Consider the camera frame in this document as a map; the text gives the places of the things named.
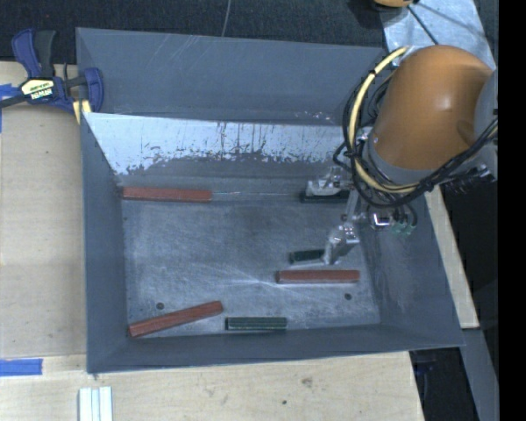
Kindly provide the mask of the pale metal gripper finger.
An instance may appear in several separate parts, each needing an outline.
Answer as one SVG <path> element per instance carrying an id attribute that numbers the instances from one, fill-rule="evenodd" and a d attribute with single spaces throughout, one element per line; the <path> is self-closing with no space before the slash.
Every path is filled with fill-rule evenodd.
<path id="1" fill-rule="evenodd" d="M 330 167 L 323 175 L 307 182 L 306 196 L 337 196 L 351 186 L 347 172 L 341 167 Z"/>
<path id="2" fill-rule="evenodd" d="M 325 244 L 323 261 L 328 265 L 338 262 L 346 256 L 358 243 L 360 237 L 354 223 L 343 223 L 331 229 Z"/>

